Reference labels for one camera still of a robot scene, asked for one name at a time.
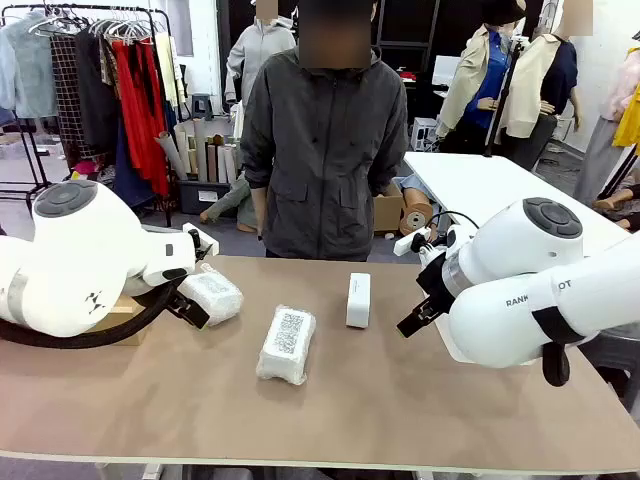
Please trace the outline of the mannequin in beige coat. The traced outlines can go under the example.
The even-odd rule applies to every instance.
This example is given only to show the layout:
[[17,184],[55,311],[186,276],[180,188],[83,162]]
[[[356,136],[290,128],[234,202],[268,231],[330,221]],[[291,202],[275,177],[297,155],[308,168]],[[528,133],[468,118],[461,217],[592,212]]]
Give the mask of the mannequin in beige coat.
[[557,28],[539,35],[517,60],[497,140],[503,156],[531,171],[566,106],[581,123],[577,52],[571,39],[593,33],[593,0],[563,0]]

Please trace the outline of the bubble-wrapped clock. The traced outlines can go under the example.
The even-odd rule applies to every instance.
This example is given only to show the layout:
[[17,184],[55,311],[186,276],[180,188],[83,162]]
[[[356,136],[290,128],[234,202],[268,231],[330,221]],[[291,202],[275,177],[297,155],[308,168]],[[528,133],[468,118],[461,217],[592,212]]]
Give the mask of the bubble-wrapped clock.
[[178,291],[198,303],[208,314],[205,327],[213,327],[236,316],[243,305],[242,292],[218,271],[188,276]]
[[313,314],[278,305],[259,353],[257,376],[302,385],[306,381],[305,364],[315,328]]

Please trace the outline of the dark storage bin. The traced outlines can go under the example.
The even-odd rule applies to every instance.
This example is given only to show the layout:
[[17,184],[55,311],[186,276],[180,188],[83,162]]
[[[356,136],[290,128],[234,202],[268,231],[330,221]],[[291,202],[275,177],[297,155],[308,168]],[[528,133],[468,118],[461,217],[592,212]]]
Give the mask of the dark storage bin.
[[177,184],[180,211],[189,215],[199,215],[231,190],[228,183],[179,180]]

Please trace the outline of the red dress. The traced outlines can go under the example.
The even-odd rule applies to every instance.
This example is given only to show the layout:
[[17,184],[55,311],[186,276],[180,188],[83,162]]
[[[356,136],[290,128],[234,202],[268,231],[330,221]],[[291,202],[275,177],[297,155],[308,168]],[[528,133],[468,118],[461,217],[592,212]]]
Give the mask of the red dress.
[[129,154],[139,176],[159,196],[169,194],[166,156],[156,141],[166,131],[165,101],[149,43],[111,43]]

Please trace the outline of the white work table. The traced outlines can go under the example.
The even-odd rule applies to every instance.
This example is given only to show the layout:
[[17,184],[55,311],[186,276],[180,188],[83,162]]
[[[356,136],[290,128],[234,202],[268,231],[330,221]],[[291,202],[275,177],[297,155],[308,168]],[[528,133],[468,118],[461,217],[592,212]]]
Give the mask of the white work table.
[[630,234],[561,190],[510,160],[482,155],[408,152],[405,163],[433,199],[453,211],[455,222],[481,226],[517,200],[544,197],[557,201],[580,219],[584,254],[593,256]]

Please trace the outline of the yellow garment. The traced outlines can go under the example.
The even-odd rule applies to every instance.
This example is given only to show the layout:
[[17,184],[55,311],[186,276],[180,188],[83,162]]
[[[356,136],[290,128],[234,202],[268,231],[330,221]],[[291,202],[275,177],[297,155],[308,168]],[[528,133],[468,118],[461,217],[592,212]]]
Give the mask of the yellow garment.
[[614,147],[629,147],[640,143],[640,83],[625,109],[613,138]]

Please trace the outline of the small brown cardboard box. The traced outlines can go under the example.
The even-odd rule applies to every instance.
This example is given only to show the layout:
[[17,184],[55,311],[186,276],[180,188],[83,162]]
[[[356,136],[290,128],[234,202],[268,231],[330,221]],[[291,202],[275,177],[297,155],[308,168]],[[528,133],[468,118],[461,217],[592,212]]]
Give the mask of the small brown cardboard box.
[[373,198],[374,232],[389,233],[399,228],[405,205],[398,186],[391,182],[383,194]]

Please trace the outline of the black tripod pole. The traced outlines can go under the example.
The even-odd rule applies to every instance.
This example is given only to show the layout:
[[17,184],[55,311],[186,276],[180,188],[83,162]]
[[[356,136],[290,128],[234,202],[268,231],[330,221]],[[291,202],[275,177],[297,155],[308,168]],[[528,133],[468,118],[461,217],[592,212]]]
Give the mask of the black tripod pole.
[[488,135],[485,140],[485,148],[483,152],[484,157],[492,156],[493,146],[500,129],[500,122],[501,122],[502,115],[503,115],[506,102],[509,96],[510,85],[514,76],[516,64],[521,54],[529,46],[529,44],[530,44],[530,40],[526,36],[515,35],[512,39],[511,50],[509,55],[509,59],[510,59],[509,69],[505,75],[502,88],[500,91],[500,95],[498,98],[498,106],[493,114]]

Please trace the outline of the bare mannequin legs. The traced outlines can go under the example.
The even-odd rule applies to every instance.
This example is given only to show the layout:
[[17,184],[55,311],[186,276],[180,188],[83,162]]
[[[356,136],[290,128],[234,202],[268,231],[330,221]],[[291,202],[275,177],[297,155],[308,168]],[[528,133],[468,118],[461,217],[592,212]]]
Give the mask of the bare mannequin legs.
[[640,231],[640,179],[627,177],[609,197],[596,200],[593,208],[624,230]]

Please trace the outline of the dark blue hanging garment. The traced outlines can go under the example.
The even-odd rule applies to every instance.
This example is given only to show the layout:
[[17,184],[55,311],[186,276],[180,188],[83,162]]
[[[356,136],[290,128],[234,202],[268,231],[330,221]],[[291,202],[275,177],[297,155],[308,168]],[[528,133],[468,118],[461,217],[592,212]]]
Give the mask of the dark blue hanging garment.
[[130,160],[129,144],[122,118],[118,119],[113,191],[131,208],[148,206],[155,198],[151,185]]

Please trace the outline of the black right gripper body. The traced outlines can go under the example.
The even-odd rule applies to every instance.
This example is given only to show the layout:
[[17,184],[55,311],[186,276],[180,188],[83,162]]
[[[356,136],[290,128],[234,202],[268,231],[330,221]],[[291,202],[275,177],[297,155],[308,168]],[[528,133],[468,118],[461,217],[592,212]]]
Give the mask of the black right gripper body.
[[446,254],[439,253],[430,260],[417,277],[417,283],[427,295],[432,310],[449,310],[455,297],[446,287],[442,272]]

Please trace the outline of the grey plastic stool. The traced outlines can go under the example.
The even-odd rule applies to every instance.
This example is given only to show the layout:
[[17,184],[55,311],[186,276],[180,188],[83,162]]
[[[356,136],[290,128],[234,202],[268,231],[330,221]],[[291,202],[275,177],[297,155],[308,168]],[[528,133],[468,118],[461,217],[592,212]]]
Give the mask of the grey plastic stool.
[[210,96],[208,94],[192,94],[191,95],[191,117],[193,119],[204,119],[211,121],[213,119],[213,107]]

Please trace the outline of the white unwrapped digital clock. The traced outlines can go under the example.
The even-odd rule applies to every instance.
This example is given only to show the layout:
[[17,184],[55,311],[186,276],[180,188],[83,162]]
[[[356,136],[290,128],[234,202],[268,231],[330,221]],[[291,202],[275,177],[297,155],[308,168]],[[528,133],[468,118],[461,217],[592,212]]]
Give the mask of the white unwrapped digital clock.
[[347,297],[346,325],[366,329],[371,307],[371,275],[352,273]]

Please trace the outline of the mannequin lying on floor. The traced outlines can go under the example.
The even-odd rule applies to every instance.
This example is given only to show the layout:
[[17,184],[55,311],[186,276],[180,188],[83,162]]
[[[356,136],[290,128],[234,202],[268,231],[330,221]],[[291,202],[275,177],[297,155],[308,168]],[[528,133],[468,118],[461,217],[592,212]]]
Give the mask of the mannequin lying on floor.
[[231,183],[229,192],[200,213],[200,222],[202,224],[215,223],[223,213],[232,209],[236,210],[236,227],[238,230],[248,233],[257,232],[256,213],[249,183],[245,178],[244,172]]

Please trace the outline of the checked dark garment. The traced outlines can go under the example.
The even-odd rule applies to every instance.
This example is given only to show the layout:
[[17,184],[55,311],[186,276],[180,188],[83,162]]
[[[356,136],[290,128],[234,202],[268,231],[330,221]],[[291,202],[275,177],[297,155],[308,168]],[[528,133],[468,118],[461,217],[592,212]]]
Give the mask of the checked dark garment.
[[96,155],[85,139],[75,41],[70,35],[53,35],[50,47],[59,136],[67,162],[74,167]]

